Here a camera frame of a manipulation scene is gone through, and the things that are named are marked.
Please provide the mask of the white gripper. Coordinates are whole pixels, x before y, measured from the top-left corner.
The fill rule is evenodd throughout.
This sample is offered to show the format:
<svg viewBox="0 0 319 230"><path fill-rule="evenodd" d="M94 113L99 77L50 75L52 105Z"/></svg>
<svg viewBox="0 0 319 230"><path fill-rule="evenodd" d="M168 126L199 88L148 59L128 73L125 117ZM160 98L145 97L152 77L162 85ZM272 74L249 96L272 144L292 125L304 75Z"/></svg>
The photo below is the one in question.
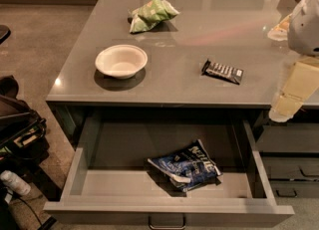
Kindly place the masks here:
<svg viewBox="0 0 319 230"><path fill-rule="evenodd" d="M274 41L285 41L291 15L287 15L268 33ZM275 97L269 118L276 122L287 122L301 109L303 104L319 88L319 59L305 57L298 60L291 68L287 80Z"/></svg>

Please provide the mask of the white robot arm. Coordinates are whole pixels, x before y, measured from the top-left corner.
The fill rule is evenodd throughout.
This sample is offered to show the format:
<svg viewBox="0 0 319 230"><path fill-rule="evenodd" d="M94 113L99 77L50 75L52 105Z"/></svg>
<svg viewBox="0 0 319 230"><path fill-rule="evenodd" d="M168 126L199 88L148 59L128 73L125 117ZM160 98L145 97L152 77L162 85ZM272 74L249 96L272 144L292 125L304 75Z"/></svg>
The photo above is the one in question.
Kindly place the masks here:
<svg viewBox="0 0 319 230"><path fill-rule="evenodd" d="M319 0L301 0L267 36L274 41L286 40L288 48L301 55L275 94L268 114L273 121L286 122L319 88Z"/></svg>

